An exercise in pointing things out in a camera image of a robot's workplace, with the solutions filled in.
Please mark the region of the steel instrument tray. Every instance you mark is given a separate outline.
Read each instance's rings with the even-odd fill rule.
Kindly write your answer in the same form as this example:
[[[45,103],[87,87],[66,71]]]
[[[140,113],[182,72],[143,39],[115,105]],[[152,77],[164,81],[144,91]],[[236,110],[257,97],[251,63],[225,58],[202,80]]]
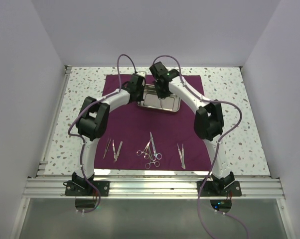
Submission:
[[[143,99],[143,101],[137,102],[138,106],[162,111],[154,85],[146,84]],[[171,94],[169,97],[162,99],[163,111],[172,113],[179,111],[180,102],[180,97],[175,94]]]

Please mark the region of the purple cloth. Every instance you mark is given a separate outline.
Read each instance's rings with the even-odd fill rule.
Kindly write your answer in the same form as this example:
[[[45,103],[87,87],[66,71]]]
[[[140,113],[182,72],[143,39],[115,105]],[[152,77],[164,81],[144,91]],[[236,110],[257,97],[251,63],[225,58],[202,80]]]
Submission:
[[[175,113],[143,108],[133,102],[121,106],[109,114],[107,129],[100,138],[94,167],[96,169],[144,170],[146,160],[137,156],[153,135],[157,152],[162,154],[159,170],[182,170],[177,144],[184,145],[184,162],[187,171],[207,171],[211,163],[204,142],[194,132],[194,113],[180,103]],[[103,159],[107,139],[109,150]],[[119,158],[114,162],[112,142],[118,149],[123,142]]]

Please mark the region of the steel hemostat forceps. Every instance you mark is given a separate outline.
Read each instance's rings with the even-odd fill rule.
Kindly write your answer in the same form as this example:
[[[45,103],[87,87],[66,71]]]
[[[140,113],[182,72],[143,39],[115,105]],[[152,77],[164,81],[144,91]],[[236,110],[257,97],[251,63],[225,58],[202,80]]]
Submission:
[[[144,158],[148,160],[148,163],[145,164],[146,170],[149,170],[152,166],[154,167],[159,167],[160,163],[157,161],[156,157],[154,154],[152,154],[150,150],[150,143],[151,141],[148,142],[146,150],[145,150],[145,155]]]
[[[150,159],[150,156],[151,156],[150,143],[151,143],[151,140],[148,141],[148,143],[146,144],[146,146],[143,150],[138,150],[136,152],[137,156],[143,155],[145,159]]]

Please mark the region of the steel forceps tweezers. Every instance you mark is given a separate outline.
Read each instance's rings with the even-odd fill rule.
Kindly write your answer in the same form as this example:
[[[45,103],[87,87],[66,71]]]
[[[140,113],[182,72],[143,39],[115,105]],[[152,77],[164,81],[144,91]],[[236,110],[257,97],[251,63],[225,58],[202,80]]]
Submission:
[[[106,147],[105,147],[105,151],[104,151],[104,155],[103,155],[103,159],[105,159],[105,157],[106,157],[106,154],[107,154],[107,152],[109,150],[110,143],[111,143],[111,138],[108,138],[107,139],[107,143],[106,143]]]

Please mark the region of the curved tip steel tweezers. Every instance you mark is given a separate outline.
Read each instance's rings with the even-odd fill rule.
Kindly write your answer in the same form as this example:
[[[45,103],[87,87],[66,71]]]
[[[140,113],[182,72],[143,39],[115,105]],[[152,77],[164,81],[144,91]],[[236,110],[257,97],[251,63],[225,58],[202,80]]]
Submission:
[[[114,141],[112,142],[112,148],[113,148],[113,153],[114,153],[114,162],[117,162],[117,160],[119,158],[122,145],[123,145],[123,142],[121,141],[118,146],[118,149],[116,149],[115,142]]]

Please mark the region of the steel surgical scissors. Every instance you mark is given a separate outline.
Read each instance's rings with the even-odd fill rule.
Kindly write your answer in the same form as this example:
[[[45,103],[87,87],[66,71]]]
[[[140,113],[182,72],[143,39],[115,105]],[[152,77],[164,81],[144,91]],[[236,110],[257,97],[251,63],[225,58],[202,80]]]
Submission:
[[[154,138],[153,138],[153,135],[152,135],[151,132],[150,132],[150,140],[151,140],[151,143],[152,143],[153,156],[154,156],[155,160],[161,160],[162,159],[162,154],[157,152],[156,147],[155,147],[155,143],[154,143]]]

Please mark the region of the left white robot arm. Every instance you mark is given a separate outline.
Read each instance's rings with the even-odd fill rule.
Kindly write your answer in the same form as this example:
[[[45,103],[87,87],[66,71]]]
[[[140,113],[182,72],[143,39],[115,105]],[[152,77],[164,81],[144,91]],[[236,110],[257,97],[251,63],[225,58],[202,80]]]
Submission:
[[[87,196],[93,192],[95,157],[90,153],[97,147],[99,139],[106,131],[110,112],[143,99],[146,75],[145,71],[135,72],[129,81],[113,92],[98,99],[87,97],[79,115],[71,124],[68,134],[83,140],[79,169],[72,174],[72,182],[82,195]]]

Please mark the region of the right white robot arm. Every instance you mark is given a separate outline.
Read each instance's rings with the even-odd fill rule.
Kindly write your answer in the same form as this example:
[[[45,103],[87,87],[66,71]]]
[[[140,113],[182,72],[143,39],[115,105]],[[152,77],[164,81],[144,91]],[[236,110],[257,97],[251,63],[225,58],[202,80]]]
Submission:
[[[194,131],[203,140],[213,169],[212,189],[217,195],[225,195],[235,181],[223,149],[217,141],[223,133],[224,119],[220,103],[206,98],[193,88],[176,69],[168,70],[161,62],[150,66],[155,78],[154,86],[159,98],[177,95],[193,111]]]

